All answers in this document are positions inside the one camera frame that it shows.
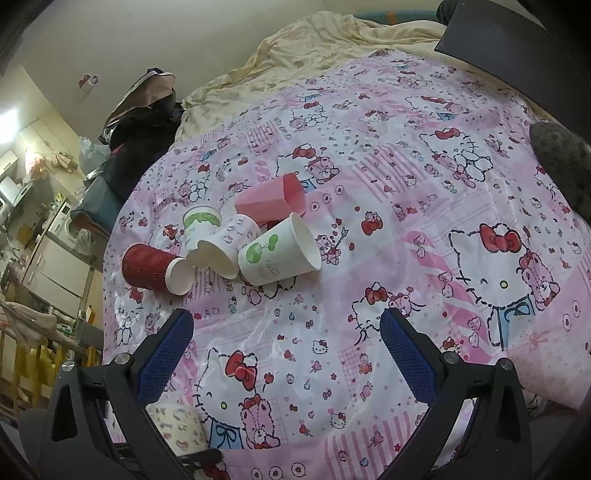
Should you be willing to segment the black flat board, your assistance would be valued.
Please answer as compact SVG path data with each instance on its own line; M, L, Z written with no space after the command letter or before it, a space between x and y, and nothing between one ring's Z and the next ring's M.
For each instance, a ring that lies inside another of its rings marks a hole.
M554 34L493 1L443 1L436 50L497 77L566 122L590 108L584 70Z

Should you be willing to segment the white cup green band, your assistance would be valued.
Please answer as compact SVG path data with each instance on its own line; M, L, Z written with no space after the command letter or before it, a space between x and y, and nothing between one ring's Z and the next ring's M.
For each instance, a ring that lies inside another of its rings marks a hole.
M221 214L209 206L195 206L184 213L182 224L184 239L196 242L221 226Z

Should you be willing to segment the white patterned paper cup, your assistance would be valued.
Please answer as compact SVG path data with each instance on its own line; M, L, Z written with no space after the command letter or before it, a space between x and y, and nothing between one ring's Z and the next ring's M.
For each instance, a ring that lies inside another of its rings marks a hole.
M221 226L195 242L186 255L187 261L197 268L209 268L224 279L238 276L238 253L262 234L259 225L249 216L231 215Z

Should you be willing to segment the dark red ribbed paper cup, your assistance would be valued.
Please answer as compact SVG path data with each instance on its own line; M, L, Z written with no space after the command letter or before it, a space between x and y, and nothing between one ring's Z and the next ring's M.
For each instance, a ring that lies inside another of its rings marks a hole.
M121 272L132 287L174 296L186 295L194 281L194 267L186 259L142 243L126 249Z

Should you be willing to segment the cream yellow bedsheet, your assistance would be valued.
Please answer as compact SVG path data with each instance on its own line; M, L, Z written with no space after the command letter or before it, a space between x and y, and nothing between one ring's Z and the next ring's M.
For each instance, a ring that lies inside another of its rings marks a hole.
M246 60L182 101L177 142L198 138L271 92L377 49L433 56L445 26L429 20L382 25L352 14L317 12L263 39Z

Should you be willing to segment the white washing machine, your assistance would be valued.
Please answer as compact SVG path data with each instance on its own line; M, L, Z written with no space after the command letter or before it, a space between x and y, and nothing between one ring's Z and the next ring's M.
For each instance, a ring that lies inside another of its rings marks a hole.
M64 200L52 213L47 230L50 239L68 250L74 249L80 233L80 228L71 219L71 210L70 203Z

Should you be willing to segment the black and pink bag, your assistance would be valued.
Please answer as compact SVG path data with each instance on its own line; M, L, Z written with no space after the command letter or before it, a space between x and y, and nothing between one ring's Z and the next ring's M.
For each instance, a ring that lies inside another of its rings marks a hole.
M175 81L170 72L147 70L105 121L100 140L110 157L101 177L122 201L174 142L183 115Z

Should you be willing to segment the cartoon print paper cup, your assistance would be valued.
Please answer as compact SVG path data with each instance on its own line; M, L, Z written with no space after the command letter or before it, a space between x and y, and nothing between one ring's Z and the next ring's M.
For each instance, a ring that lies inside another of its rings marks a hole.
M156 402L146 406L147 414L177 457L207 449L204 427L193 407Z

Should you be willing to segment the grey fuzzy object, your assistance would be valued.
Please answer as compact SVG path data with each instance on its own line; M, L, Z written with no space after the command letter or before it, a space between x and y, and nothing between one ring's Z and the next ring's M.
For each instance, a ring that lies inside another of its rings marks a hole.
M538 162L572 210L590 223L590 145L560 124L537 122L530 140Z

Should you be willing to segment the white cup green leaf print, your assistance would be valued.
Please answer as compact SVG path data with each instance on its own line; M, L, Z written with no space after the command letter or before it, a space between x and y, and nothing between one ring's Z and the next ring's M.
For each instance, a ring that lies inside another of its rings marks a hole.
M301 216L287 219L264 232L238 253L239 271L254 286L286 280L322 268L320 249Z

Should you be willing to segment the white cabinet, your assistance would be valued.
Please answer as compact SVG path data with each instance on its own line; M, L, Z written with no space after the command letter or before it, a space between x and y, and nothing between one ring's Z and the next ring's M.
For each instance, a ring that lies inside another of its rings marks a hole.
M28 263L22 285L50 306L76 317L89 276L87 263L45 236Z

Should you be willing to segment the pink Hello Kitty blanket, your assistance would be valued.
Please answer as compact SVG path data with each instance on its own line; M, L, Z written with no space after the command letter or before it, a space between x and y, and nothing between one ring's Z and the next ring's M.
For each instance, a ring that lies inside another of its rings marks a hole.
M426 413L379 332L398 308L438 347L510 358L531 404L590 388L590 229L538 162L516 93L377 50L173 146L122 206L104 255L105 355L175 308L193 338L159 402L197 410L209 479L374 479ZM195 273L180 298L130 286L126 249L181 256L182 218L294 173L318 272L254 286Z

